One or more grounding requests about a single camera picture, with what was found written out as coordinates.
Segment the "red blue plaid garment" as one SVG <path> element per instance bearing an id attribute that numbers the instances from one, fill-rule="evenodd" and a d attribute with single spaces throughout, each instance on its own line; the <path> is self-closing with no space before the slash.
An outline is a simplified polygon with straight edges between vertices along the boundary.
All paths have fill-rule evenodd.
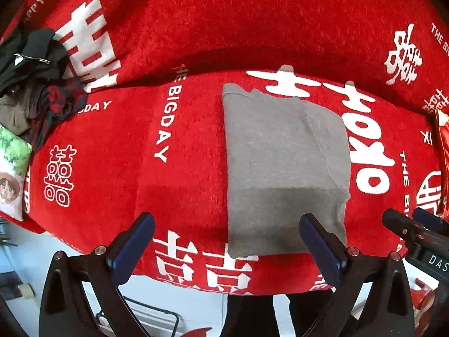
<path id="1" fill-rule="evenodd" d="M 88 93 L 77 78 L 43 86 L 32 93 L 26 114 L 30 128 L 24 138 L 31 144 L 34 154 L 43 147 L 59 124 L 85 108 L 87 98 Z"/>

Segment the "red wedding blanket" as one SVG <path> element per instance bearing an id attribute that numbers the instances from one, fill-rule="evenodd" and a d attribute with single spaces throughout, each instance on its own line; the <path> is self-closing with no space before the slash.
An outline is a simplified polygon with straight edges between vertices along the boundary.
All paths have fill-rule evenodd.
<path id="1" fill-rule="evenodd" d="M 89 252 L 148 211 L 155 241 L 139 275 L 225 294 L 323 288 L 307 254 L 230 256 L 227 83 L 342 117 L 340 223 L 361 252 L 403 252 L 385 209 L 440 207 L 429 113 L 448 108 L 448 23 L 431 0 L 23 0 L 15 13 L 55 31 L 65 76 L 88 91 L 33 160 L 28 231 Z"/>

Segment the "black jacket with zipper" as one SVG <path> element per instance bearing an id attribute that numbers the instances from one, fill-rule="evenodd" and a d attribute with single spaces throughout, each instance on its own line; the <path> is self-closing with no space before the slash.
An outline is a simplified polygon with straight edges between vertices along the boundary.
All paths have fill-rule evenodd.
<path id="1" fill-rule="evenodd" d="M 1 44 L 1 96 L 28 78 L 59 80 L 68 65 L 65 47 L 50 28 L 26 33 L 19 26 Z"/>

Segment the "grey garment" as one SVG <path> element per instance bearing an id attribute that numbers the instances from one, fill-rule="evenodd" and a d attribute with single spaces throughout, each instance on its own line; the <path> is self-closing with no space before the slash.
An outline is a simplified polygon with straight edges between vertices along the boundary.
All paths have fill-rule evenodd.
<path id="1" fill-rule="evenodd" d="M 305 253 L 298 225 L 307 213 L 345 243 L 351 162 L 341 117 L 231 83 L 222 101 L 229 255 Z"/>

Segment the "olive green garment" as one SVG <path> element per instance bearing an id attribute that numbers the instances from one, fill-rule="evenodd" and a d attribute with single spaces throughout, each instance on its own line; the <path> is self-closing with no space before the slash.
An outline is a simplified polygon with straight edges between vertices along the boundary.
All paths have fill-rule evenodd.
<path id="1" fill-rule="evenodd" d="M 30 128 L 31 91 L 31 84 L 16 85 L 1 97 L 1 125 L 15 135 L 21 135 Z"/>

